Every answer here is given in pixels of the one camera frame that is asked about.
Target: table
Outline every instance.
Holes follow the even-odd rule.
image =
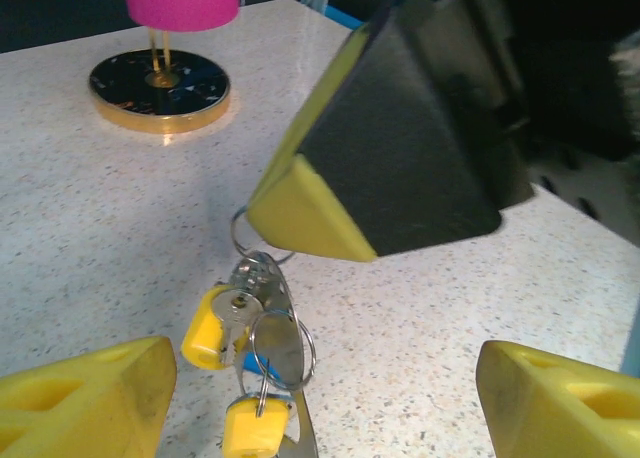
[[[120,129],[89,101],[91,68],[144,46],[143,30],[0,55],[0,369],[149,334],[177,351],[238,258],[231,214],[346,35],[291,0],[176,35],[234,89],[225,119],[184,136]],[[474,383],[488,339],[618,368],[638,250],[541,190],[505,217],[491,236],[373,264],[284,266],[318,348],[307,397],[322,457],[493,456]],[[177,359],[158,456],[220,456],[233,372]]]

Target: granite surface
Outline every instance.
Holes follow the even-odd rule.
[[[285,0],[176,35],[234,90],[221,122],[184,136],[120,129],[89,101],[91,68],[145,46],[144,30],[0,55],[0,370],[149,334],[177,350],[237,260],[231,214],[346,34]],[[373,264],[297,256],[284,272],[316,339],[321,456],[493,456],[474,385],[482,343],[617,369],[639,267],[635,247],[543,191],[492,236]],[[235,377],[177,359],[158,456],[220,456]]]

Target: black plastic object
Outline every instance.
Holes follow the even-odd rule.
[[[433,18],[442,8],[387,0],[298,149],[378,256],[491,233],[501,208],[531,195],[513,135],[482,90],[456,70],[432,72],[417,39],[424,10]]]

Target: pink cylinder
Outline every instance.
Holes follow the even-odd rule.
[[[239,0],[126,0],[136,23],[163,31],[203,31],[238,14]]]

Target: gold rim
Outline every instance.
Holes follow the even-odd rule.
[[[231,102],[227,88],[220,101],[200,111],[185,115],[142,115],[103,100],[91,87],[89,91],[98,112],[106,120],[130,130],[156,134],[185,133],[210,125],[224,115]]]

